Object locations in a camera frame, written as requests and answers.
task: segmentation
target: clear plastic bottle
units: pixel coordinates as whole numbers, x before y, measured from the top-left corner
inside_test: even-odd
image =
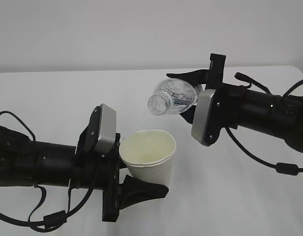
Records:
[[[193,87],[186,81],[167,79],[160,82],[148,100],[148,108],[156,116],[179,114],[193,106],[200,88]]]

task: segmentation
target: cup rim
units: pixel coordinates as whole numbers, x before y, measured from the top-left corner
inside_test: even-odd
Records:
[[[121,156],[121,154],[120,154],[120,157],[121,157],[122,161],[123,161],[126,165],[129,165],[129,166],[131,166],[131,167],[140,167],[140,168],[141,168],[141,167],[153,167],[153,166],[158,166],[158,165],[160,165],[160,164],[166,162],[167,160],[169,160],[169,159],[175,154],[176,149],[177,149],[177,142],[176,142],[175,138],[174,138],[170,133],[168,133],[168,132],[165,131],[165,130],[161,130],[161,129],[140,130],[140,131],[137,131],[137,132],[134,133],[134,134],[131,134],[131,135],[128,136],[126,139],[130,138],[131,136],[133,136],[133,135],[135,135],[135,134],[138,134],[138,133],[141,133],[141,132],[146,132],[146,131],[161,131],[161,132],[164,132],[164,133],[168,134],[168,135],[172,138],[172,140],[174,141],[174,143],[175,143],[175,147],[174,147],[173,151],[172,151],[170,154],[168,154],[167,156],[161,158],[160,160],[153,161],[153,162],[146,162],[146,163],[142,163],[142,162],[128,163],[127,161],[125,161],[125,160],[122,158],[122,156]]]

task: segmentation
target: black cable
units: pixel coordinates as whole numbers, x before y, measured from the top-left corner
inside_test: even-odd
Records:
[[[74,189],[73,187],[68,188],[68,192],[67,192],[67,194],[68,194],[67,212],[69,212],[69,210],[71,208],[71,197],[72,197],[72,190],[73,189]]]
[[[99,170],[100,170],[100,161],[98,161],[96,159],[96,168],[95,168],[95,174],[93,176],[93,179],[92,179],[92,183],[87,191],[87,193],[85,194],[85,196],[83,197],[83,199],[78,203],[78,205],[71,211],[69,211],[66,216],[67,217],[70,217],[72,216],[73,214],[75,214],[76,212],[78,212],[80,210],[80,208],[82,208],[85,203],[87,202],[87,200],[89,199],[89,197],[91,196],[93,190],[94,190],[94,187],[96,185],[96,182],[97,182],[97,177],[99,175]]]
[[[41,190],[41,199],[38,203],[38,205],[32,210],[32,212],[30,213],[29,217],[28,217],[28,223],[31,224],[31,221],[30,221],[30,218],[32,216],[32,214],[39,208],[42,206],[42,204],[44,203],[45,201],[45,198],[47,196],[47,190],[42,187],[42,186],[37,186],[37,188],[39,188]],[[39,228],[37,226],[33,226],[33,225],[30,225],[30,228],[36,232],[39,232],[39,233],[48,233],[48,232],[52,232],[54,230],[57,230],[59,227],[61,227],[63,224],[60,224],[58,226],[55,226],[55,227],[52,227],[52,228],[49,228],[49,229],[42,229],[42,228]]]
[[[260,82],[257,82],[256,80],[252,79],[251,77],[245,75],[245,74],[242,74],[240,72],[237,72],[235,74],[235,78],[237,80],[240,80],[240,81],[243,81],[243,82],[247,82],[247,83],[250,83],[250,85],[246,86],[247,88],[250,88],[251,87],[251,84],[255,85],[256,87],[258,87],[259,89],[263,90],[265,93],[267,94],[272,94],[271,91],[266,87],[264,86],[263,84],[261,84]]]
[[[265,165],[267,167],[276,168],[276,165],[269,163],[267,161],[264,161],[258,157],[256,157],[255,155],[253,155],[251,152],[249,152],[239,141],[238,139],[234,136],[234,134],[231,132],[231,130],[229,129],[229,127],[225,127],[227,134],[229,135],[229,137],[235,142],[235,144],[249,157],[251,157],[253,160],[259,162],[262,165]]]
[[[10,114],[11,116],[13,116],[30,133],[30,135],[32,136],[33,143],[35,143],[34,133],[28,128],[28,126],[26,126],[26,124],[18,116],[16,116],[14,113],[9,112],[9,111],[0,112],[0,116],[3,114]]]
[[[16,116],[14,113],[12,112],[9,112],[9,111],[2,111],[0,112],[0,116],[2,114],[10,114],[12,115],[14,118],[16,118],[16,120],[26,129],[28,130],[28,132],[31,134],[32,136],[32,139],[33,139],[33,142],[35,144],[36,142],[36,138],[35,138],[35,135],[34,133],[28,128],[28,126],[26,126],[26,124],[18,117]],[[96,167],[95,167],[95,173],[94,173],[94,176],[93,176],[93,179],[92,179],[92,183],[87,191],[87,193],[85,194],[84,198],[79,202],[79,204],[73,209],[73,210],[69,210],[70,209],[70,200],[71,200],[71,188],[69,188],[69,200],[68,200],[68,211],[67,213],[65,214],[66,218],[72,216],[73,214],[75,214],[77,211],[79,211],[86,203],[86,201],[89,199],[90,195],[92,194],[93,190],[94,190],[94,186],[96,184],[96,181],[97,181],[97,177],[98,177],[98,174],[99,174],[99,165],[100,165],[100,162],[97,161],[96,162]],[[59,225],[56,225],[54,227],[51,227],[51,228],[48,228],[48,229],[42,229],[42,228],[39,228],[38,226],[44,226],[45,225],[45,222],[44,221],[30,221],[30,218],[32,216],[32,214],[44,203],[45,201],[45,198],[46,198],[46,190],[45,188],[41,187],[41,186],[38,186],[38,188],[41,190],[41,199],[38,203],[38,205],[34,208],[34,210],[30,213],[29,217],[28,217],[28,221],[22,221],[22,220],[17,220],[17,219],[14,219],[14,218],[11,218],[11,217],[8,217],[2,213],[0,213],[0,220],[6,222],[6,223],[9,223],[9,224],[12,224],[12,225],[16,225],[16,226],[21,226],[21,227],[30,227],[31,229],[37,231],[37,232],[41,232],[41,233],[47,233],[47,232],[51,232],[51,231],[54,231],[56,229],[58,229],[60,226],[63,225],[63,223],[59,224]]]
[[[286,99],[286,97],[292,92],[294,91],[296,88],[298,88],[299,86],[303,85],[303,80],[298,81],[297,83],[295,83],[290,89],[288,89],[284,95],[281,98],[281,103],[283,103]]]

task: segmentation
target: cable connector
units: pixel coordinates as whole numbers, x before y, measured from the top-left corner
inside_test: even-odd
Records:
[[[43,217],[44,227],[46,229],[52,228],[54,226],[62,225],[67,222],[67,216],[65,210],[55,212],[50,215]]]
[[[288,164],[288,163],[281,163],[278,162],[275,166],[275,170],[278,173],[296,176],[299,173],[299,167],[296,164]]]

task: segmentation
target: bottle opening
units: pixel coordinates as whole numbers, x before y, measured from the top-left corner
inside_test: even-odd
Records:
[[[157,93],[148,100],[150,112],[156,116],[163,115],[170,109],[170,99],[162,93]]]

